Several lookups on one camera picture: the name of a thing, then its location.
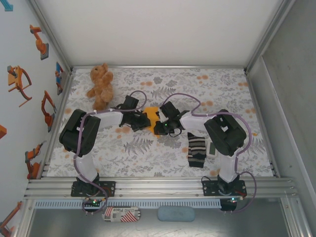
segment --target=yellow object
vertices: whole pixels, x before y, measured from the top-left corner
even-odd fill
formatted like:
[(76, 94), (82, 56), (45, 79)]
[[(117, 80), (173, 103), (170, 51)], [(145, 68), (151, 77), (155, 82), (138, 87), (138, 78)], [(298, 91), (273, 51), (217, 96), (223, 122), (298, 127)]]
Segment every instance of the yellow object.
[(144, 113), (147, 113), (147, 117), (150, 120), (150, 124), (151, 126), (148, 127), (147, 129), (154, 133), (154, 126), (156, 125), (156, 122), (159, 121), (159, 117), (156, 115), (156, 112), (158, 111), (159, 107), (146, 107), (144, 109)]

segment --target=patterned mat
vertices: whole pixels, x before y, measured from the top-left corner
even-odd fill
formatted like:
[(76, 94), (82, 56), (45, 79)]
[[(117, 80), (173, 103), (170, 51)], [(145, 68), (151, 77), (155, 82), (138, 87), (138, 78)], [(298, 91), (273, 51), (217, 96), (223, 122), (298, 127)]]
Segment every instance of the patterned mat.
[[(273, 175), (242, 69), (110, 68), (110, 71), (114, 73), (112, 85), (115, 91), (110, 106), (122, 103), (125, 96), (134, 90), (147, 94), (146, 106), (160, 106), (168, 95), (182, 92), (202, 101), (196, 113), (227, 109), (241, 115), (251, 127), (253, 141), (248, 151), (239, 156), (238, 170), (249, 170), (255, 176)], [(89, 73), (90, 69), (77, 69), (75, 72), (59, 132), (75, 109), (92, 111), (94, 99), (85, 96), (93, 86)], [(140, 105), (143, 95), (134, 96), (140, 100)], [(194, 100), (183, 96), (174, 96), (171, 101), (180, 111), (196, 106)], [(189, 132), (208, 138), (203, 132)], [(206, 158), (204, 168), (189, 167), (185, 131), (175, 138), (157, 138), (148, 130), (134, 133), (127, 126), (107, 127), (99, 131), (92, 154), (95, 167), (103, 177), (216, 176), (220, 168), (218, 157)], [(76, 176), (72, 157), (73, 154), (56, 142), (48, 176)]]

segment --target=teddy bear head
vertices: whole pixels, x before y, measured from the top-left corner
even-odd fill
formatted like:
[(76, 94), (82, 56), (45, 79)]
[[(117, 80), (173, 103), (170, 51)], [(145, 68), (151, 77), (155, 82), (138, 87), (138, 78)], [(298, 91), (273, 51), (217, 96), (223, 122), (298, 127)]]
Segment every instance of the teddy bear head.
[(98, 78), (101, 78), (108, 71), (108, 65), (106, 63), (98, 65), (92, 68), (90, 77), (94, 83)]

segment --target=teddy bear ear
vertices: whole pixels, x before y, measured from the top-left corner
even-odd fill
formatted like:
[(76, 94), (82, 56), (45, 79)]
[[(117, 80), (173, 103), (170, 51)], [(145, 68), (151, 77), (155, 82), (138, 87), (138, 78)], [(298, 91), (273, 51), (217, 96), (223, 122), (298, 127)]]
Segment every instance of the teddy bear ear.
[(104, 69), (108, 71), (108, 65), (106, 63), (102, 64), (102, 67), (104, 67)]

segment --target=blue sponge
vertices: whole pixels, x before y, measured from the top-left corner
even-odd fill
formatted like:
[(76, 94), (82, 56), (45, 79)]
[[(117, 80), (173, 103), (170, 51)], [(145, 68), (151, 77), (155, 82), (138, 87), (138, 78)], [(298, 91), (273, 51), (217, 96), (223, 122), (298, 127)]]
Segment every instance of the blue sponge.
[(194, 209), (189, 206), (161, 206), (158, 209), (160, 221), (192, 222), (195, 217)]

